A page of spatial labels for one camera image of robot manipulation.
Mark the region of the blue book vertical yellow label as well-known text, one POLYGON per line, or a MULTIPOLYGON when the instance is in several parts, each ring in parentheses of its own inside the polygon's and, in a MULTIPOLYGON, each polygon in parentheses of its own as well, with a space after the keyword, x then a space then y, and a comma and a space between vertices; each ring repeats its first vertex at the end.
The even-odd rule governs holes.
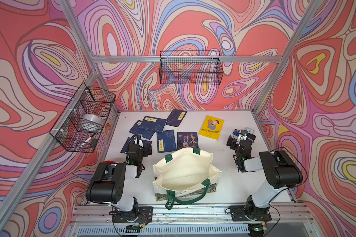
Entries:
POLYGON ((157 133, 157 152, 167 153, 177 150, 174 130, 164 130, 157 133))

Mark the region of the yellow cartoon cover book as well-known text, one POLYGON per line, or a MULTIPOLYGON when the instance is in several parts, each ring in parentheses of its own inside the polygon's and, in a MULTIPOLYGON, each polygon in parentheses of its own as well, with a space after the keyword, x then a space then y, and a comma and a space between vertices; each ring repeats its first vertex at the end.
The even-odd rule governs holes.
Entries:
POLYGON ((198 135, 218 141, 221 130, 224 125, 224 120, 212 116, 206 116, 204 122, 199 130, 198 135))

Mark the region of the dark portrait cover book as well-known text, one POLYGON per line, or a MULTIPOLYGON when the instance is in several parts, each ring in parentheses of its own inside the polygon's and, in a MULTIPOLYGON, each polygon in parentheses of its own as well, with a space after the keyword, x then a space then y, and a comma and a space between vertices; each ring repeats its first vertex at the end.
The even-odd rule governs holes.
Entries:
POLYGON ((177 149, 199 148, 197 132, 178 132, 177 149))

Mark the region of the cream canvas bag green handles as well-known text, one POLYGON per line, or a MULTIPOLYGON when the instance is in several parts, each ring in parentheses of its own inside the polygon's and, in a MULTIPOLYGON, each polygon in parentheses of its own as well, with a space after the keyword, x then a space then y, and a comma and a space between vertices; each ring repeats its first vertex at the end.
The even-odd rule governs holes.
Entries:
POLYGON ((171 210, 175 204, 190 205, 217 191, 221 171, 213 165, 214 154, 199 148, 182 148, 153 165, 154 193, 171 210))

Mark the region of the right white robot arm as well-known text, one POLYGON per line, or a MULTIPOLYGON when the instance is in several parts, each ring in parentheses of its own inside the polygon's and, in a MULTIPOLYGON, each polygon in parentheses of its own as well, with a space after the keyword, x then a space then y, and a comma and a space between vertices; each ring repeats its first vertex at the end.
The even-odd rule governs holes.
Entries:
POLYGON ((243 209, 246 218, 250 220, 256 220, 267 214, 271 202, 281 192, 303 182, 301 170, 286 151, 260 152, 257 157, 252 157, 252 145, 255 139, 256 136, 248 130, 236 129, 228 137, 226 144, 235 151, 233 159, 239 172, 262 170, 266 178, 258 191, 248 197, 243 209))

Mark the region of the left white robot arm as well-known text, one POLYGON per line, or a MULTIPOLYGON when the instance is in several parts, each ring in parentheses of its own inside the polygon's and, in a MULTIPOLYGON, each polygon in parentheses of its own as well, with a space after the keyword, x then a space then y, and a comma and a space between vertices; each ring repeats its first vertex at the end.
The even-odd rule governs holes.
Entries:
POLYGON ((143 159, 152 154, 151 142, 134 135, 125 144, 125 154, 126 160, 122 163, 98 164, 88 184, 86 199, 92 203, 108 204, 118 212, 138 215, 137 199, 123 195, 125 180, 141 176, 145 170, 143 159))

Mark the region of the blue stapler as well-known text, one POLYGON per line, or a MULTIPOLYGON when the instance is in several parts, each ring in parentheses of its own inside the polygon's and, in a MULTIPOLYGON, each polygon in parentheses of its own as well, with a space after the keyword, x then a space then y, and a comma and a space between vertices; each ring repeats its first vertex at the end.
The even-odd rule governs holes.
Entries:
POLYGON ((240 135, 240 130, 239 129, 235 129, 232 134, 233 134, 234 138, 237 138, 240 135))

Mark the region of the navy book under stack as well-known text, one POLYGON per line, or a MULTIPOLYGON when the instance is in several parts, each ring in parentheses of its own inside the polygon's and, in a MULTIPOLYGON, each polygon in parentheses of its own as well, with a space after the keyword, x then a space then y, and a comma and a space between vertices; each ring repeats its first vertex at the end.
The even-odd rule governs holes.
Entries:
POLYGON ((155 131, 141 129, 140 128, 141 122, 142 122, 141 120, 138 120, 130 129, 129 133, 138 134, 141 135, 143 139, 150 140, 153 137, 155 131))

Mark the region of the navy book top yellow label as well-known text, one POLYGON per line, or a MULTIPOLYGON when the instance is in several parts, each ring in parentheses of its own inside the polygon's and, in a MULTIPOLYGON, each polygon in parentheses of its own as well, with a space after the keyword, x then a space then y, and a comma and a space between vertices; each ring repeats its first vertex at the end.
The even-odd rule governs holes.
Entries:
POLYGON ((141 121, 139 128, 142 130, 162 133, 164 131, 166 122, 167 120, 163 118, 161 119, 161 118, 145 116, 141 121))

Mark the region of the white marker pen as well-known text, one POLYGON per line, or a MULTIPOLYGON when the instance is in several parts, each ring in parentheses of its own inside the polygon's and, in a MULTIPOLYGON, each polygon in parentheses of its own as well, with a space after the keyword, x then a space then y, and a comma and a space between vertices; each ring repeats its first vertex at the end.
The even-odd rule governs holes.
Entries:
POLYGON ((79 148, 82 148, 82 147, 84 147, 90 140, 92 140, 92 138, 94 137, 94 136, 96 136, 97 135, 97 133, 93 133, 89 138, 87 138, 80 146, 79 146, 79 148))

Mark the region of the silver tape roll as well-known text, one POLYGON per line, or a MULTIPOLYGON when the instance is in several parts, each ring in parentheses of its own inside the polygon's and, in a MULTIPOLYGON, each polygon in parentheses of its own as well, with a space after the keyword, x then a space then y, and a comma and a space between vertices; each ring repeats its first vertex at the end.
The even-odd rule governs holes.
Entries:
POLYGON ((103 120, 94 114, 84 114, 78 122, 78 128, 83 132, 101 132, 103 120))

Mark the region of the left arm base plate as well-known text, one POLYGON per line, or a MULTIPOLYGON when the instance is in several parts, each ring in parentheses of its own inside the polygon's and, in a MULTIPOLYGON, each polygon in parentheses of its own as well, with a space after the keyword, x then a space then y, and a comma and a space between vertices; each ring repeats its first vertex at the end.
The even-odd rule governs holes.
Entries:
POLYGON ((153 207, 142 206, 134 207, 129 212, 118 211, 117 209, 109 212, 113 223, 149 223, 152 221, 153 207))

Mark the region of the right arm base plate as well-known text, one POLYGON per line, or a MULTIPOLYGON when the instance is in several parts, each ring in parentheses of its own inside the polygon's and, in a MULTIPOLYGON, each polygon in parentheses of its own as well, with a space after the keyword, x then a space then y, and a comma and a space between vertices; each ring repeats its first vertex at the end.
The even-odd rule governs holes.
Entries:
POLYGON ((272 220, 269 208, 232 205, 229 209, 231 218, 234 222, 269 222, 272 220))

